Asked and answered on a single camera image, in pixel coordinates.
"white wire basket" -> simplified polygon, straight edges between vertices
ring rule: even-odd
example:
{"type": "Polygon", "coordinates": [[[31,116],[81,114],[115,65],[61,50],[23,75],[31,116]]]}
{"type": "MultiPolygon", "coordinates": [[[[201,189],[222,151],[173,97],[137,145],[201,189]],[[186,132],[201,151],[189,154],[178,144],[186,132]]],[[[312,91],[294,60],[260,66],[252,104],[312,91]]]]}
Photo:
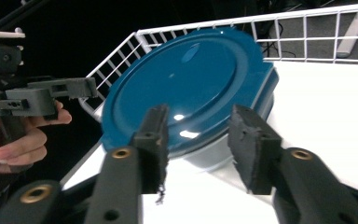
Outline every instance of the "white wire basket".
{"type": "Polygon", "coordinates": [[[110,86],[132,63],[177,36],[223,26],[252,35],[265,61],[358,64],[358,4],[145,29],[130,34],[87,75],[96,79],[98,97],[80,104],[101,121],[110,86]],[[260,34],[261,25],[267,33],[260,34]]]}

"white table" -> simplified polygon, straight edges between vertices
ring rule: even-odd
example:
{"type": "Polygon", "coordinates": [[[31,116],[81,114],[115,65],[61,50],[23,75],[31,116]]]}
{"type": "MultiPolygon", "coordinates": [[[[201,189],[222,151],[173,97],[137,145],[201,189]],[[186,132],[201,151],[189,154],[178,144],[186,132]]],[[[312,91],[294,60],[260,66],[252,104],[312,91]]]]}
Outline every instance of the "white table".
{"type": "MultiPolygon", "coordinates": [[[[280,82],[268,123],[282,146],[313,151],[341,182],[358,189],[358,65],[275,66],[280,82]]],[[[97,174],[103,155],[98,147],[64,188],[97,174]]],[[[144,223],[278,223],[270,197],[248,195],[231,164],[201,172],[173,162],[164,204],[154,204],[157,195],[144,196],[144,223]]]]}

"blue plastic container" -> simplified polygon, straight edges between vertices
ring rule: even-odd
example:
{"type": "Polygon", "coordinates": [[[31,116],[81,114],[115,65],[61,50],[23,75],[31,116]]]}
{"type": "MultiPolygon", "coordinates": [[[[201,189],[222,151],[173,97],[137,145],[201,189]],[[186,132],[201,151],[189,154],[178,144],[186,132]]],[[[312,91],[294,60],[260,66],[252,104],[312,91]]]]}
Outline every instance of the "blue plastic container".
{"type": "Polygon", "coordinates": [[[267,118],[278,76],[260,47],[234,28],[192,32],[153,49],[111,87],[103,147],[126,146],[148,108],[167,104],[170,158],[209,169],[231,157],[227,121],[234,104],[267,118]]]}

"container lid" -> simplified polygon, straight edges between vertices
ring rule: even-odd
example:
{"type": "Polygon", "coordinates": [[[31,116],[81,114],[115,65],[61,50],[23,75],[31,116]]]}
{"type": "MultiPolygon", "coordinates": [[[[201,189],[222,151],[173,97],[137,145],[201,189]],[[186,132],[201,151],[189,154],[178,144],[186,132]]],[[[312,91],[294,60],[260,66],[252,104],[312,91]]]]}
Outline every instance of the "container lid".
{"type": "Polygon", "coordinates": [[[227,131],[234,104],[255,107],[271,69],[254,40],[233,28],[177,37],[112,85],[103,106],[103,146],[126,146],[147,109],[166,104],[170,157],[197,150],[227,131]]]}

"human hand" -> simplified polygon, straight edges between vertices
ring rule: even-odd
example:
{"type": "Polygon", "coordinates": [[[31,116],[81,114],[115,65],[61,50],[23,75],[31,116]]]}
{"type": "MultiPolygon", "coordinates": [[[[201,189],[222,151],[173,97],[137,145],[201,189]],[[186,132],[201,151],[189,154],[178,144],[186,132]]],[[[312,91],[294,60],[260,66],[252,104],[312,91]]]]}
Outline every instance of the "human hand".
{"type": "Polygon", "coordinates": [[[1,146],[0,144],[0,174],[11,173],[10,166],[32,164],[41,161],[47,155],[45,143],[46,135],[38,127],[68,124],[72,117],[70,113],[63,109],[63,104],[56,101],[58,119],[44,120],[43,117],[27,117],[23,119],[26,135],[17,141],[1,146]]]}

